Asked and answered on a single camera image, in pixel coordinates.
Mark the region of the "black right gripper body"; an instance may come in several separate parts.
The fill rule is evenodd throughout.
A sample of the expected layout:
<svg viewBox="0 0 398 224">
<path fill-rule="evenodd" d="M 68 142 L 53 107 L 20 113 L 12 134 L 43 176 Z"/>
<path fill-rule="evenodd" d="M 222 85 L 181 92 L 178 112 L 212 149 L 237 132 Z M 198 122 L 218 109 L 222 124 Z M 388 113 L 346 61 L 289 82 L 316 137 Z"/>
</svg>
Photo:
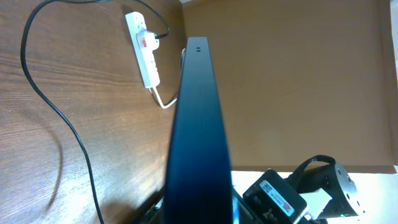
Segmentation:
<svg viewBox="0 0 398 224">
<path fill-rule="evenodd" d="M 241 171 L 232 171 L 233 223 L 303 224 L 308 220 L 307 202 L 297 188 L 301 175 L 286 179 L 269 169 L 257 180 Z"/>
</svg>

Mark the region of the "blue screen smartphone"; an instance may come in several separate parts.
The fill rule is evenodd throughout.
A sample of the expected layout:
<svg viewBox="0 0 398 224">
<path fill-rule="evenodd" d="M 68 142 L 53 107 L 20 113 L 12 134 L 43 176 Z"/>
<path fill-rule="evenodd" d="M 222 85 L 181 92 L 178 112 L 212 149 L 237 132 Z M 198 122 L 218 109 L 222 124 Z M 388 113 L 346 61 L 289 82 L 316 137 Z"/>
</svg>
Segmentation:
<svg viewBox="0 0 398 224">
<path fill-rule="evenodd" d="M 188 39 L 164 185 L 165 223 L 232 223 L 228 144 L 207 37 Z"/>
</svg>

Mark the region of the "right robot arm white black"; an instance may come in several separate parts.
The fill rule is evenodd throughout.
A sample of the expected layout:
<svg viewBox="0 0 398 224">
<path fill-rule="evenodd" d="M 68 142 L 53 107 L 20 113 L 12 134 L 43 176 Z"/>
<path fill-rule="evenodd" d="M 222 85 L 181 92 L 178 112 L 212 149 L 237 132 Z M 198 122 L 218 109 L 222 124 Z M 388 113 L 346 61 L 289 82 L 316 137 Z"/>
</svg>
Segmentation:
<svg viewBox="0 0 398 224">
<path fill-rule="evenodd" d="M 234 223 L 326 223 L 365 213 L 346 169 L 325 155 L 313 156 L 288 177 L 268 169 L 243 193 L 233 193 Z"/>
</svg>

